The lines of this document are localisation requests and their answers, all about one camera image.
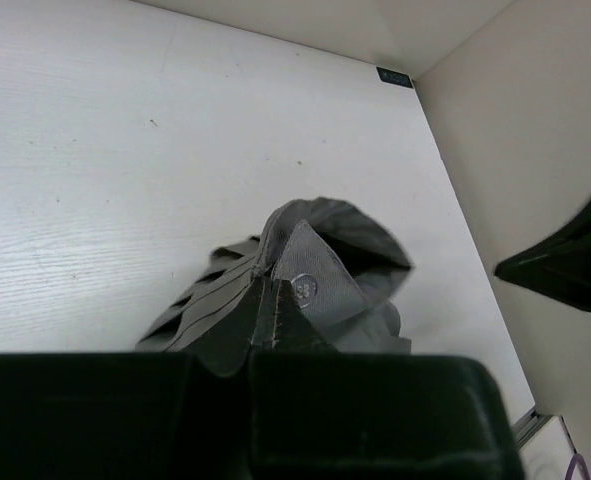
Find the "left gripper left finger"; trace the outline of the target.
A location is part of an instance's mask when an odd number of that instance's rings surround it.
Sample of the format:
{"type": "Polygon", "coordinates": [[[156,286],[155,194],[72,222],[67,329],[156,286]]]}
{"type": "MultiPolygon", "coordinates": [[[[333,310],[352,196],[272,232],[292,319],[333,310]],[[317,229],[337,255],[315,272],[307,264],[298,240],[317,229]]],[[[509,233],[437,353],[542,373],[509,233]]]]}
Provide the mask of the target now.
{"type": "Polygon", "coordinates": [[[268,290],[255,279],[239,303],[194,342],[194,355],[214,376],[234,376],[244,365],[268,290]]]}

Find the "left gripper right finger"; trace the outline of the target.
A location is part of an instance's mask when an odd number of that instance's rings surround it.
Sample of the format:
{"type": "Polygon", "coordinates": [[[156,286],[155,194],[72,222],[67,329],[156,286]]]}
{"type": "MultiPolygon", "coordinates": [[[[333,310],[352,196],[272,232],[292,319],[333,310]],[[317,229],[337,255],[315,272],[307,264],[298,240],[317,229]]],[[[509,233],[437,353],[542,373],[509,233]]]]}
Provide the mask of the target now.
{"type": "Polygon", "coordinates": [[[294,352],[336,352],[302,313],[290,282],[273,283],[275,302],[271,314],[270,349],[294,352]]]}

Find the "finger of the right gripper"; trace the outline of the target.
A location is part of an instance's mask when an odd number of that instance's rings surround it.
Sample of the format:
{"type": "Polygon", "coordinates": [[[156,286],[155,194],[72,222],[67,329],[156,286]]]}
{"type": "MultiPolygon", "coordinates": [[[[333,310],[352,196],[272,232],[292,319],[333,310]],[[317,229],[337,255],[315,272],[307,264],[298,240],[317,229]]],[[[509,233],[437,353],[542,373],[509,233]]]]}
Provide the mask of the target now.
{"type": "Polygon", "coordinates": [[[591,313],[591,198],[560,230],[500,262],[494,275],[591,313]]]}

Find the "grey pleated skirt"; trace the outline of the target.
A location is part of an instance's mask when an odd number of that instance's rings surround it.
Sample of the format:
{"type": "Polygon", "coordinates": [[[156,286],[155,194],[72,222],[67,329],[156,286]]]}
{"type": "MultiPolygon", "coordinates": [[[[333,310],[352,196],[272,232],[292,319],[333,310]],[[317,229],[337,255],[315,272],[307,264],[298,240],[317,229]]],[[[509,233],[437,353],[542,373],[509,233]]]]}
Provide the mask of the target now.
{"type": "Polygon", "coordinates": [[[258,236],[216,248],[207,269],[138,341],[188,347],[213,330],[261,277],[288,282],[304,317],[342,352],[408,353],[392,298],[412,270],[398,240],[354,205],[318,197],[275,210],[258,236]]]}

